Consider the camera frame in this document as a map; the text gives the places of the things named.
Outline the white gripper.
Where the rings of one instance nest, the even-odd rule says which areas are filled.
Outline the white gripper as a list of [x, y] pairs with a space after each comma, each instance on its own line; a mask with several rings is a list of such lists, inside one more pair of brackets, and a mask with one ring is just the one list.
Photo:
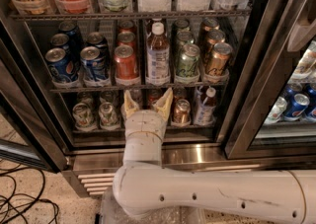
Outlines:
[[173, 90], [168, 88], [164, 95], [156, 101], [153, 110], [139, 110], [139, 104], [130, 93], [130, 90], [124, 92], [123, 109], [125, 116], [125, 138], [133, 133], [147, 132], [157, 135], [163, 139], [166, 132], [166, 125], [173, 103]]

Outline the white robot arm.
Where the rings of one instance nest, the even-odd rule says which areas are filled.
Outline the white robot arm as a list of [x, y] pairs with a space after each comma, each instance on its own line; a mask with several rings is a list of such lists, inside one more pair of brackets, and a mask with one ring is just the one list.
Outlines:
[[161, 166], [173, 100], [168, 89], [152, 110], [124, 93], [125, 147], [113, 180], [117, 203], [132, 217], [191, 206], [276, 223], [316, 224], [316, 171], [183, 172]]

